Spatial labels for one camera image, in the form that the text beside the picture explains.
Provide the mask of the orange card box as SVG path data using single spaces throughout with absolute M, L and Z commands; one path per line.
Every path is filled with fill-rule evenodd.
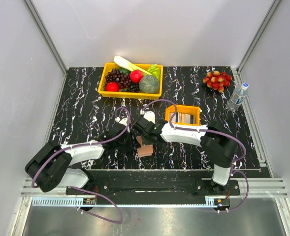
M 165 110 L 165 120 L 170 121 L 170 118 L 175 114 L 172 118 L 172 123 L 180 124 L 180 125 L 200 125 L 200 112 L 201 109 L 196 106 L 186 106 L 186 105 L 176 105 L 176 109 L 174 105 L 169 106 Z

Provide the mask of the yellow fruit tray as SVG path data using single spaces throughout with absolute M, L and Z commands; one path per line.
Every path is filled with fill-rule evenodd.
M 142 93 L 142 92 L 119 92 L 119 91 L 105 91 L 104 85 L 105 85 L 105 76 L 108 72 L 110 72 L 114 68 L 119 68 L 119 66 L 114 62 L 107 62 L 104 65 L 103 73 L 101 75 L 100 83 L 98 86 L 98 93 L 101 94 L 103 97 L 112 97 L 112 98 L 129 98 L 129 99 L 148 99 L 148 100 L 157 100 L 162 96 L 162 86 L 163 86 L 163 66 L 158 64 L 157 68 L 159 68 L 160 71 L 160 87 L 159 91 L 157 93 Z

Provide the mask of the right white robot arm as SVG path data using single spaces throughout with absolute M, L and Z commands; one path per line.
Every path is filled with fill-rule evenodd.
M 133 127 L 150 144 L 176 142 L 201 147 L 214 165 L 212 191 L 221 195 L 228 190 L 231 166 L 238 147 L 242 146 L 237 138 L 220 132 L 215 126 L 180 125 L 166 120 L 153 123 L 144 116 L 141 116 Z

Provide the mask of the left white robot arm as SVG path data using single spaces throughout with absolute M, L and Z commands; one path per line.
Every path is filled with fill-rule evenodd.
M 47 142 L 26 164 L 25 172 L 32 178 L 32 187 L 50 192 L 58 186 L 74 185 L 82 194 L 93 191 L 94 182 L 76 163 L 101 158 L 105 151 L 123 147 L 130 139 L 129 119 L 116 118 L 116 123 L 97 140 L 74 145 Z

